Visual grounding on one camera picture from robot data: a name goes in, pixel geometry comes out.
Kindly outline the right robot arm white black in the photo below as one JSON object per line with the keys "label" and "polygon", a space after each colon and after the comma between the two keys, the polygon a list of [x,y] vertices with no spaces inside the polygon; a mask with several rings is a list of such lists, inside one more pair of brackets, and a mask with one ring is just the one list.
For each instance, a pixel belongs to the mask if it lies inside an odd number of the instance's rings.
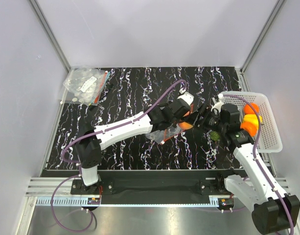
{"label": "right robot arm white black", "polygon": [[289,195],[275,180],[260,157],[251,135],[241,128],[240,112],[233,104],[224,104],[217,113],[209,105],[201,106],[185,117],[185,122],[200,130],[215,131],[220,140],[239,161],[252,185],[240,175],[223,175],[215,182],[221,194],[236,196],[250,211],[254,226],[262,234],[289,229],[294,233],[300,211],[300,200]]}

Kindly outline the clear zip bag orange zipper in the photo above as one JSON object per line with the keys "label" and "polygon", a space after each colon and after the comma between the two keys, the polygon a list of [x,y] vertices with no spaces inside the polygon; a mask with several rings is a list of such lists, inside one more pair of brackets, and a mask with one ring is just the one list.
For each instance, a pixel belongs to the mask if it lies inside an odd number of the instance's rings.
{"label": "clear zip bag orange zipper", "polygon": [[145,137],[152,141],[155,141],[157,144],[164,144],[167,140],[179,135],[184,131],[186,130],[182,130],[177,124],[176,127],[171,126],[170,128],[167,128],[165,130],[158,130],[152,133],[148,133],[145,135]]}

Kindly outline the peach fruit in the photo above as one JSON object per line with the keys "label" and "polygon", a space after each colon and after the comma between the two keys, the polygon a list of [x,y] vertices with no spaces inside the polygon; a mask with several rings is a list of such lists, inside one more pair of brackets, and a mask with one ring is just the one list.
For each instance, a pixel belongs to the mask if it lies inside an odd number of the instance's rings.
{"label": "peach fruit", "polygon": [[188,111],[186,114],[184,114],[183,118],[179,121],[178,126],[182,129],[182,130],[188,130],[191,129],[193,127],[192,124],[185,122],[183,119],[186,118],[188,115],[190,115],[190,111]]}

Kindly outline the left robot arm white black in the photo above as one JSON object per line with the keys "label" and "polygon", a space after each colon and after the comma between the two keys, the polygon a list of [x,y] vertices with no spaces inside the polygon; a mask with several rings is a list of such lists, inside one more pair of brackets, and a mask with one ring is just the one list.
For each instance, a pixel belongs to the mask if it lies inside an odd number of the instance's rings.
{"label": "left robot arm white black", "polygon": [[145,112],[112,123],[87,126],[80,132],[75,149],[80,160],[82,189],[93,194],[99,187],[97,167],[102,161],[101,152],[109,146],[125,139],[150,133],[163,133],[166,129],[175,128],[181,118],[191,111],[192,101],[178,98],[164,105],[150,107]]}

